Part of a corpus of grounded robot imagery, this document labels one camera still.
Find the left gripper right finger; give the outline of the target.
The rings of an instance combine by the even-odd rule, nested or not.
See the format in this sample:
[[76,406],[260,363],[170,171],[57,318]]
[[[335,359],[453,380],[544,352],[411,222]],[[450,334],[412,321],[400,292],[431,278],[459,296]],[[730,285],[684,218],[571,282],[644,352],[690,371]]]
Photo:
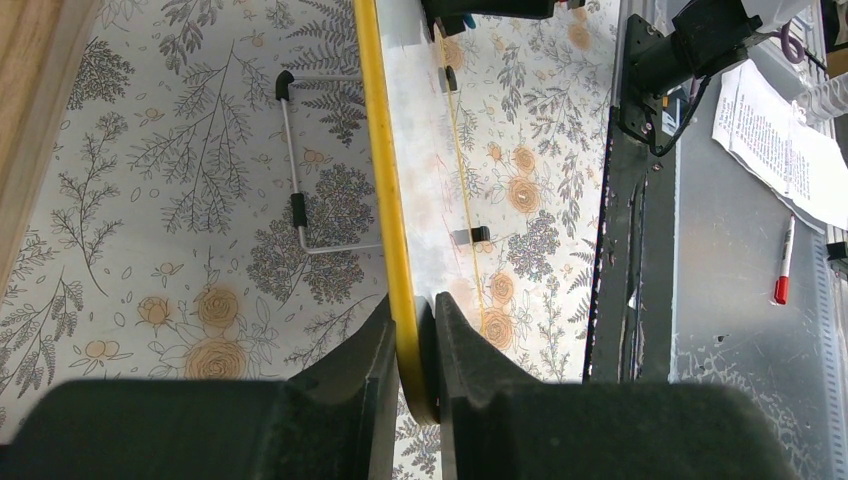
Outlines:
[[740,391],[680,383],[546,383],[435,299],[447,479],[791,479]]

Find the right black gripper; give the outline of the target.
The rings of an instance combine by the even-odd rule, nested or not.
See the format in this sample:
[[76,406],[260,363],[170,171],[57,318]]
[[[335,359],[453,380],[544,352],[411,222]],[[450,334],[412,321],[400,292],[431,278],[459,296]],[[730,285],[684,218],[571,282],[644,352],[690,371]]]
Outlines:
[[585,5],[583,0],[423,0],[423,8],[429,32],[435,36],[451,37],[467,30],[463,24],[464,14],[496,17],[544,20],[554,15],[555,7],[577,9]]

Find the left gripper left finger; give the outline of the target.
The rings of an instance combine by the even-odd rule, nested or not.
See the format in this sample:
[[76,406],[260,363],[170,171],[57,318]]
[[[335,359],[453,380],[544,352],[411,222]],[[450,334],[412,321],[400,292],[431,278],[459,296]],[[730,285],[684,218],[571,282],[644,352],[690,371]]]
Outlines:
[[387,479],[398,373],[382,301],[287,380],[77,380],[1,450],[5,479]]

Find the whiteboard with yellow frame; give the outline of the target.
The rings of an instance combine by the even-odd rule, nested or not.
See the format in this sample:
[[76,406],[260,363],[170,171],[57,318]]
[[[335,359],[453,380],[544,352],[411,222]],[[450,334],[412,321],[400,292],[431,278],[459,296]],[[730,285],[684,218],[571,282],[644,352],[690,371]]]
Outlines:
[[459,88],[419,2],[358,1],[354,15],[400,379],[413,418],[434,424],[436,298],[451,294],[474,322],[484,306]]

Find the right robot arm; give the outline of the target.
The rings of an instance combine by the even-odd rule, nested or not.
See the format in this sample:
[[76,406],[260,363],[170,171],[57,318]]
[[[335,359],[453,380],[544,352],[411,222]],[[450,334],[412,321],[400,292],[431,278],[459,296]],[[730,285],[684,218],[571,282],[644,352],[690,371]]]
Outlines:
[[[670,34],[660,33],[638,14],[625,24],[618,96],[618,130],[646,145],[651,154],[669,153],[688,126],[710,80],[747,60],[749,50],[786,36],[804,1],[689,1],[673,17]],[[687,80],[699,83],[689,110],[671,135],[662,133],[662,97]]]

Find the floral table mat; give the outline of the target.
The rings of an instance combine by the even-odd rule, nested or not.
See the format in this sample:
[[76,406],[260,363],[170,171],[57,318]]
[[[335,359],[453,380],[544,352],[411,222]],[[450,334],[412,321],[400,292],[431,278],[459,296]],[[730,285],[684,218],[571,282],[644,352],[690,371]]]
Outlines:
[[[619,5],[444,41],[484,306],[531,375],[575,380]],[[108,1],[1,306],[1,440],[77,380],[287,380],[383,301],[349,1]]]

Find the red marker pen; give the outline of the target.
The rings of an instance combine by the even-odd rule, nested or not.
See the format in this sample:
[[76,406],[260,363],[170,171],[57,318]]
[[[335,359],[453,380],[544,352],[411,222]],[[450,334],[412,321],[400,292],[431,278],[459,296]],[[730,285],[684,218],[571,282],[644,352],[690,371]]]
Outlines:
[[792,214],[789,217],[788,226],[785,232],[783,247],[781,251],[781,260],[779,274],[775,283],[773,299],[778,305],[786,305],[790,296],[790,271],[792,253],[794,248],[796,217]]

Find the printed paper sheet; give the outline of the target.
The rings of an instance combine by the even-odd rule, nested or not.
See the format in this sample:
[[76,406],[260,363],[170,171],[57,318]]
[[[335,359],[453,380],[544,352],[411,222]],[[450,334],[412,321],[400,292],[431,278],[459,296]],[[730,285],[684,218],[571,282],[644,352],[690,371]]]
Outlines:
[[847,228],[847,166],[748,60],[721,75],[712,138],[805,217]]

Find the wooden clothes rack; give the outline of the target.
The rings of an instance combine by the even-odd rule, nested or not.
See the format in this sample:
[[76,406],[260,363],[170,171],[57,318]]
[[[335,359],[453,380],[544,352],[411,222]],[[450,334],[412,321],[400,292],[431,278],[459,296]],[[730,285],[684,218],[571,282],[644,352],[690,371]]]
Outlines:
[[99,1],[1,3],[1,287],[39,194]]

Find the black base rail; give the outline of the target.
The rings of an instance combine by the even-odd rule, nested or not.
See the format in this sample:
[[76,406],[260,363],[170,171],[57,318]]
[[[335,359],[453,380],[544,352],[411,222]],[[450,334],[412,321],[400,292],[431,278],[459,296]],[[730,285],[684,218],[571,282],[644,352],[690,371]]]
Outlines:
[[665,382],[671,370],[677,169],[609,111],[582,380]]

